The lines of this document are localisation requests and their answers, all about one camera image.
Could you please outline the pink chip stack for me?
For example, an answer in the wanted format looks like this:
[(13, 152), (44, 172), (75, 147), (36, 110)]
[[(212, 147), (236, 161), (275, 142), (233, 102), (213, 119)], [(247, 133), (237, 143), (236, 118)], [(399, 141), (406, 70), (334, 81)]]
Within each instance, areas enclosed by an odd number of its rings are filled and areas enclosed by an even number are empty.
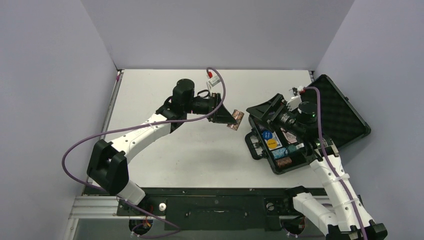
[(240, 125), (241, 125), (241, 122), (244, 118), (244, 115), (245, 115), (244, 112), (235, 109), (232, 113), (232, 117), (234, 118), (235, 123), (227, 124), (227, 127), (231, 130), (237, 131), (238, 128), (240, 127)]

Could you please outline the blue small blind button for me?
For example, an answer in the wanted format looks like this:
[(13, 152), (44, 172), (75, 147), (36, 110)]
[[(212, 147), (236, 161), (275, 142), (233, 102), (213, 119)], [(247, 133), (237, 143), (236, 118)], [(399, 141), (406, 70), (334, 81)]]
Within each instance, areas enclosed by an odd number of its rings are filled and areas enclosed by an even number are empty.
[(274, 137), (273, 133), (269, 130), (264, 130), (261, 135), (262, 135), (262, 138), (264, 140), (269, 140), (269, 139), (272, 139)]

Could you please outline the yellow big blind button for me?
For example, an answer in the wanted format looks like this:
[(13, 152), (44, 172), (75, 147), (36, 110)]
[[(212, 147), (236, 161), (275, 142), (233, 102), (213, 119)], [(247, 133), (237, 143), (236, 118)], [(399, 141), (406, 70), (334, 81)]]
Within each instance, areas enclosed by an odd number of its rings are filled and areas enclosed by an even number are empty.
[(266, 144), (269, 149), (276, 149), (279, 145), (279, 143), (274, 138), (268, 139)]

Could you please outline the light blue chip stack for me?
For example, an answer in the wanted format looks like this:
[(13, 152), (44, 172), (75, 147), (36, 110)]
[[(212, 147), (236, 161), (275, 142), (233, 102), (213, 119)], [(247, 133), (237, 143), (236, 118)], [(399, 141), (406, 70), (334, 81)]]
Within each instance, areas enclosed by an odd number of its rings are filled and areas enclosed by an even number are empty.
[(271, 151), (272, 157), (274, 160), (286, 158), (289, 155), (289, 151), (285, 148), (279, 148)]

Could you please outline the green chip stack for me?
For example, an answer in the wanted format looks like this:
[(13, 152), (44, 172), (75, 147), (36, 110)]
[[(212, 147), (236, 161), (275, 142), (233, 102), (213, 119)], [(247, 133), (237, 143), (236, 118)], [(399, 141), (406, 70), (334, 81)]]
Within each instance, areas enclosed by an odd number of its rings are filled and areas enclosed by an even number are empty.
[(286, 147), (286, 153), (288, 155), (294, 154), (297, 151), (297, 146), (296, 145), (289, 145)]

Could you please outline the red brown chip stack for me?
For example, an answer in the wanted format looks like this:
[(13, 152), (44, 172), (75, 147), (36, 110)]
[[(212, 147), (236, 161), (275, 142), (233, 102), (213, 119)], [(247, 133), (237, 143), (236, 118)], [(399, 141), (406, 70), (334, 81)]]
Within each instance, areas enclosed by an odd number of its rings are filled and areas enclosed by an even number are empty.
[(293, 163), (292, 159), (290, 157), (284, 157), (284, 158), (280, 158), (277, 159), (275, 161), (275, 164), (279, 167), (279, 168), (287, 168), (289, 165), (291, 165)]

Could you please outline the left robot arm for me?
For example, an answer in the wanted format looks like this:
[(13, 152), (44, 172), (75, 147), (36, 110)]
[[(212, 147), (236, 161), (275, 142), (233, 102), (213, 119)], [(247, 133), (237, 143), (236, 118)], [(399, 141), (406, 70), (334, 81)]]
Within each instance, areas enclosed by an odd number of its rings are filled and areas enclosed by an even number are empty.
[(222, 83), (219, 76), (207, 81), (206, 94), (195, 94), (195, 84), (190, 79), (180, 79), (164, 104), (143, 123), (143, 127), (126, 131), (112, 141), (97, 141), (89, 160), (87, 174), (111, 195), (130, 202), (136, 215), (149, 209), (146, 193), (129, 177), (128, 164), (142, 150), (161, 137), (174, 132), (188, 121), (189, 114), (204, 115), (209, 122), (235, 125), (237, 121), (224, 107), (224, 97), (213, 93), (212, 87)]

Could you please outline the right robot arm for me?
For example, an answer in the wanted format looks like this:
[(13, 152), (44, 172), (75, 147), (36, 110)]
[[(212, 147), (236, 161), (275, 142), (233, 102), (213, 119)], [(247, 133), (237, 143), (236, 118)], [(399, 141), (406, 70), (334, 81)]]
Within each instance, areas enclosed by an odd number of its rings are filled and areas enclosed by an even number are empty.
[(247, 112), (267, 129), (283, 128), (299, 139), (297, 148), (318, 176), (332, 206), (329, 210), (305, 187), (298, 186), (282, 199), (287, 213), (304, 215), (327, 240), (384, 240), (388, 236), (385, 225), (373, 219), (355, 193), (336, 145), (324, 138), (319, 92), (316, 103), (302, 101), (299, 96), (286, 101), (276, 94), (267, 102), (248, 107)]

